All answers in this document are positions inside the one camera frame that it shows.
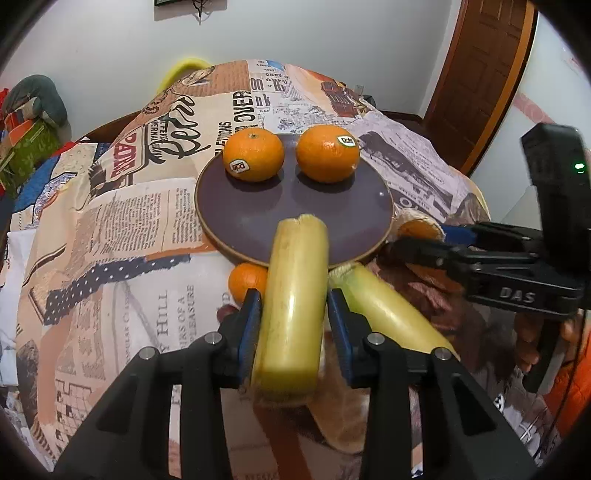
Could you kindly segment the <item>yellow sugarcane piece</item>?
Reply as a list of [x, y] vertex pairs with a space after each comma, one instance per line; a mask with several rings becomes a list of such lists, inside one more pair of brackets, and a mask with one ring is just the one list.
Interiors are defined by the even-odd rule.
[[301, 406], [314, 395], [328, 273], [325, 223], [311, 214], [280, 221], [271, 249], [250, 379], [253, 398], [259, 404]]

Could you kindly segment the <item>orange with Dole sticker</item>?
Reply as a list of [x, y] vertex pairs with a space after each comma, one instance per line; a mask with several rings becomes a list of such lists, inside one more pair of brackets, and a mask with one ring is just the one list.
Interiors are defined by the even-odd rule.
[[335, 125], [315, 125], [301, 135], [295, 159], [304, 175], [321, 183], [348, 179], [360, 163], [360, 147], [346, 129]]

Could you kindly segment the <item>newspaper print bed cover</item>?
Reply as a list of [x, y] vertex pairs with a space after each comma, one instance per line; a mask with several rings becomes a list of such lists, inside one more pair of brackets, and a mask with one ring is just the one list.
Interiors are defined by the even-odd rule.
[[25, 187], [13, 216], [33, 231], [17, 295], [18, 384], [6, 413], [45, 472], [143, 346], [187, 346], [235, 301], [232, 260], [207, 237], [197, 180], [247, 127], [301, 134], [342, 127], [403, 220], [472, 224], [490, 217], [474, 182], [432, 143], [338, 80], [272, 60], [187, 74], [156, 95], [101, 150], [83, 143], [52, 161], [41, 193]]

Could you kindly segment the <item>brown wooden door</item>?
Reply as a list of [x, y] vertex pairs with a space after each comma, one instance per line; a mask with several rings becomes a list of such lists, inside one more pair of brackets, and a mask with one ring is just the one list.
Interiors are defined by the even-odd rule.
[[463, 1], [424, 125], [438, 154], [468, 175], [491, 143], [528, 60], [530, 1]]

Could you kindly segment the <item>small mandarin near plate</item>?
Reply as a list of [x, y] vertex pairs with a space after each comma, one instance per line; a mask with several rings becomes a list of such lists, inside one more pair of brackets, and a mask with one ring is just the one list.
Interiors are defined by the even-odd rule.
[[235, 303], [242, 305], [249, 289], [256, 289], [264, 297], [266, 280], [266, 268], [252, 263], [238, 264], [228, 276], [228, 290]]

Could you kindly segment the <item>dark purple round plate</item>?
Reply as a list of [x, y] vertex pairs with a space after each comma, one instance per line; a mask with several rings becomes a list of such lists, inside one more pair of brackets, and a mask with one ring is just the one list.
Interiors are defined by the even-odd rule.
[[221, 156], [207, 163], [195, 193], [205, 233], [229, 257], [266, 266], [277, 224], [311, 214], [328, 227], [332, 268], [367, 259], [386, 241], [393, 223], [394, 202], [386, 182], [365, 160], [342, 182], [311, 180], [297, 166], [299, 138], [280, 135], [283, 168], [264, 182], [231, 177]]

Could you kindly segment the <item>orange with barcode sticker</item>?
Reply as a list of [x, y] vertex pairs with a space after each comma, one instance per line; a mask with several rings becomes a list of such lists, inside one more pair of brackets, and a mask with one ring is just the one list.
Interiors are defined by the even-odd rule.
[[263, 128], [245, 128], [228, 138], [222, 151], [226, 172], [236, 179], [257, 183], [276, 176], [283, 167], [280, 137]]

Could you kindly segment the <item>green patterned box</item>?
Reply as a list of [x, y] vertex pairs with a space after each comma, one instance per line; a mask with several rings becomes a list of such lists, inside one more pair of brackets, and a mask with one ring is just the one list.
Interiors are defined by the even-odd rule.
[[55, 129], [42, 119], [26, 120], [1, 144], [1, 187], [10, 196], [34, 173], [37, 166], [61, 147]]

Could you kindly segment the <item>yellow hoop behind bed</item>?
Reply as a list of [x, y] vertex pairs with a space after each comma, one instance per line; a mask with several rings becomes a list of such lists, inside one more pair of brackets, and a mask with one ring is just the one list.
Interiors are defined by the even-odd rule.
[[171, 92], [174, 94], [192, 93], [201, 86], [211, 83], [214, 66], [205, 60], [189, 57], [172, 66], [156, 89], [156, 94]]

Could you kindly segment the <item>wall mounted black television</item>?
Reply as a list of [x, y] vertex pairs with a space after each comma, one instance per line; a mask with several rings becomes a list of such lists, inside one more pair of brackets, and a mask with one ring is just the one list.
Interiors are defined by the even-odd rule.
[[182, 2], [182, 1], [184, 1], [184, 0], [154, 0], [153, 4], [155, 7], [160, 7], [160, 6], [174, 4], [174, 3], [178, 3], [178, 2]]

